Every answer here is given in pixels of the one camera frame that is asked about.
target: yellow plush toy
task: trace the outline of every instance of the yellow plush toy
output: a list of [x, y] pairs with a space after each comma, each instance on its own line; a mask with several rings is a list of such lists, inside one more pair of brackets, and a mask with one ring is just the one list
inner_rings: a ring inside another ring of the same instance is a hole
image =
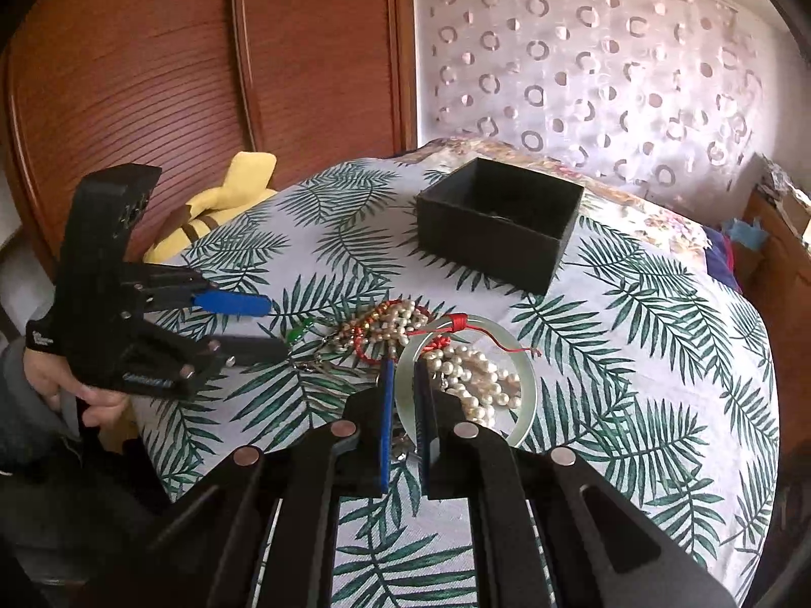
[[231, 160], [221, 187], [212, 187], [190, 198], [161, 226], [144, 262], [164, 262], [223, 223], [270, 198], [270, 178], [276, 168], [271, 153], [239, 152]]

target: black box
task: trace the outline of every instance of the black box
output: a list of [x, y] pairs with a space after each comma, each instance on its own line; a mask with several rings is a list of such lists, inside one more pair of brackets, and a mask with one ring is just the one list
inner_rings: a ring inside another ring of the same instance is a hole
[[419, 248], [545, 295], [582, 195], [568, 180], [476, 158], [417, 196]]

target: human hand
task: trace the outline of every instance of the human hand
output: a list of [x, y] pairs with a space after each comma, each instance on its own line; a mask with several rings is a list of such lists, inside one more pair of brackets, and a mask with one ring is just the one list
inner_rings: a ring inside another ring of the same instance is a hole
[[90, 406], [82, 414], [87, 427], [111, 426], [129, 404], [125, 393], [87, 387], [70, 371], [65, 357], [25, 349], [23, 369], [28, 383], [54, 411], [59, 409], [59, 388], [72, 393]]

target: bed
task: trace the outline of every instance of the bed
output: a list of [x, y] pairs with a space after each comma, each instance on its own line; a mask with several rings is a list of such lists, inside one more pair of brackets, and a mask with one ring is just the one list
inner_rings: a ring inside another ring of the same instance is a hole
[[[584, 181], [544, 298], [417, 250], [415, 195], [473, 156]], [[175, 499], [237, 446], [278, 449], [338, 416], [357, 385], [297, 363], [348, 312], [403, 294], [437, 313], [481, 314], [543, 351], [524, 446], [577, 450], [742, 601], [771, 515], [777, 396], [761, 320], [708, 276], [706, 247], [698, 224], [505, 144], [438, 140], [392, 160], [338, 164], [173, 260], [224, 288], [269, 295], [271, 316], [160, 318], [193, 336], [285, 334], [315, 318], [294, 363], [227, 371], [194, 401], [139, 398], [140, 432]], [[422, 499], [411, 459], [394, 465], [392, 487], [379, 501], [342, 504], [334, 605], [475, 605], [464, 502]]]

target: blue cloth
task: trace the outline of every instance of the blue cloth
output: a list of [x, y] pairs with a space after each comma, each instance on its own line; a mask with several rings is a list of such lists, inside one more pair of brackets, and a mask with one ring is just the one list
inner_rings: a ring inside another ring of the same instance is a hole
[[736, 292], [743, 292], [741, 286], [735, 281], [735, 275], [732, 273], [732, 251], [727, 244], [727, 239], [720, 231], [710, 229], [707, 226], [702, 228], [707, 233], [707, 240], [712, 243], [711, 248], [704, 250], [707, 259], [707, 274]]

